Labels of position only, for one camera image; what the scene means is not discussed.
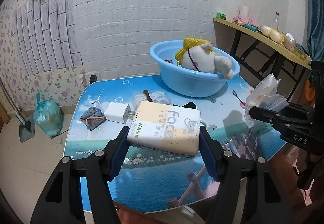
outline facial tissue package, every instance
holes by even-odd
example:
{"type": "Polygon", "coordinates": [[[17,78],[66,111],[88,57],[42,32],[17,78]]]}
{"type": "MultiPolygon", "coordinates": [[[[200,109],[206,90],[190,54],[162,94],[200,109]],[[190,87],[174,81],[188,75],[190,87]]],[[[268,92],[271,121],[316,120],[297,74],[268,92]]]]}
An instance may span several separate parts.
{"type": "Polygon", "coordinates": [[[200,111],[142,101],[127,141],[131,146],[192,158],[198,153],[200,111]]]}

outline blue gripper pad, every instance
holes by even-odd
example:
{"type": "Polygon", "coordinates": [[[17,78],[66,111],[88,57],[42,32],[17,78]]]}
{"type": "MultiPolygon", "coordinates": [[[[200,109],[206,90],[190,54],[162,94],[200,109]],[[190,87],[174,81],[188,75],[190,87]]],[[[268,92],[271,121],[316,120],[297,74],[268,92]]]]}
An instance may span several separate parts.
{"type": "Polygon", "coordinates": [[[123,130],[120,132],[120,133],[124,133],[123,138],[120,140],[120,143],[115,151],[115,154],[113,155],[113,157],[111,159],[111,167],[110,167],[109,176],[111,177],[112,180],[114,179],[115,176],[119,175],[120,169],[122,168],[124,159],[126,157],[128,149],[129,149],[129,142],[126,141],[128,132],[129,132],[129,128],[127,128],[127,130],[125,130],[124,132],[123,132],[123,130]]]}
{"type": "Polygon", "coordinates": [[[202,159],[205,163],[208,175],[210,175],[215,181],[219,181],[219,174],[217,172],[217,160],[209,146],[207,139],[205,138],[205,135],[202,133],[202,130],[205,130],[205,128],[203,128],[203,129],[200,128],[199,151],[200,151],[202,159]]]}

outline plush toy ear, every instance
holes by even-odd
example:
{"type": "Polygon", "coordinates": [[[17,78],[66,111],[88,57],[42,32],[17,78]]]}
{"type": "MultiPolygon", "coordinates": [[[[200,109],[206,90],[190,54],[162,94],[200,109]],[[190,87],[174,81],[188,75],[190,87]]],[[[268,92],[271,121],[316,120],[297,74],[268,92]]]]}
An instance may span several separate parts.
{"type": "Polygon", "coordinates": [[[210,44],[210,43],[201,44],[200,47],[201,47],[202,49],[205,49],[205,50],[211,50],[211,49],[213,49],[213,45],[210,44]]]}

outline blue curtain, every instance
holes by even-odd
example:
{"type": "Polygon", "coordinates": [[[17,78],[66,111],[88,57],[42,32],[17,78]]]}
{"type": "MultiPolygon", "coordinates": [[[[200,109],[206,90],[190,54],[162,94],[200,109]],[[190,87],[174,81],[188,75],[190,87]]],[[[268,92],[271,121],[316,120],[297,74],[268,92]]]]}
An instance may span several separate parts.
{"type": "Polygon", "coordinates": [[[324,3],[322,0],[307,1],[308,25],[306,50],[312,60],[324,62],[324,3]]]}

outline gray brick wallpaper panel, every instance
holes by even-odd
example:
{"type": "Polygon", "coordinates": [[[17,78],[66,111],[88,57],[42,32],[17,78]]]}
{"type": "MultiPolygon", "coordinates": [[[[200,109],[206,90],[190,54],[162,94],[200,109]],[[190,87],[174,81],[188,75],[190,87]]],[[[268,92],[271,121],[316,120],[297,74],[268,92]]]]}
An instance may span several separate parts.
{"type": "Polygon", "coordinates": [[[83,64],[73,0],[28,0],[14,11],[12,30],[24,77],[83,64]]]}

